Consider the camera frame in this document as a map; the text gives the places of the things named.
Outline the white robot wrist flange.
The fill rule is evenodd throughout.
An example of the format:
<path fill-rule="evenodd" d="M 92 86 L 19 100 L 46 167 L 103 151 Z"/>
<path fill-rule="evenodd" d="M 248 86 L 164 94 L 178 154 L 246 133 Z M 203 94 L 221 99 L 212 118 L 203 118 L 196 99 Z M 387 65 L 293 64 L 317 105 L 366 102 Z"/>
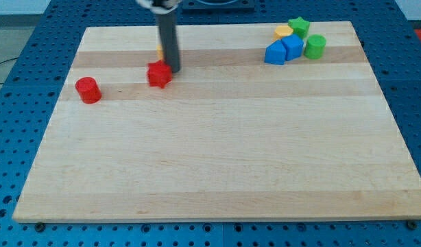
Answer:
<path fill-rule="evenodd" d="M 182 0 L 136 0 L 136 2 L 153 14 L 168 14 L 176 10 Z"/>

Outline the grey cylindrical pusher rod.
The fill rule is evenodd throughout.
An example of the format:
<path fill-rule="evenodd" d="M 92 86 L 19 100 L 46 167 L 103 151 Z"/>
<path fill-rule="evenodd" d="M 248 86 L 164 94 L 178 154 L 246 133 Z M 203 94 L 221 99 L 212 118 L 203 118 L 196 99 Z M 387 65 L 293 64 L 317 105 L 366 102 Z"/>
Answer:
<path fill-rule="evenodd" d="M 156 14 L 164 60 L 171 67 L 173 73 L 177 73 L 181 69 L 176 10 L 168 14 Z"/>

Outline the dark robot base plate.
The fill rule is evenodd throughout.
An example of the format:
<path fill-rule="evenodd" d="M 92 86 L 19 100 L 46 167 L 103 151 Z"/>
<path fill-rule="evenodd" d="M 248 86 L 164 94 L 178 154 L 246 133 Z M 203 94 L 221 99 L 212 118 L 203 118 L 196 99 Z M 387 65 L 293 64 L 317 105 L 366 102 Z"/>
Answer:
<path fill-rule="evenodd" d="M 184 0 L 181 3 L 183 12 L 253 10 L 255 0 Z"/>

